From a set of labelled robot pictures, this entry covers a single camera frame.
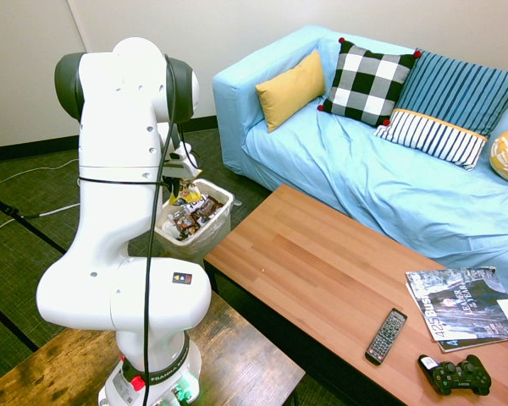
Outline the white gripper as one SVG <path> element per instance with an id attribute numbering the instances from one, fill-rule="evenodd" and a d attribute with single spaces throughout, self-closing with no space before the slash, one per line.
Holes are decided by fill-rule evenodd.
<path id="1" fill-rule="evenodd" d="M 181 141 L 175 148 L 172 142 L 168 143 L 163 164 L 162 185 L 170 191 L 170 198 L 175 200 L 178 198 L 181 179 L 195 179 L 201 172 L 191 152 L 190 144 Z"/>

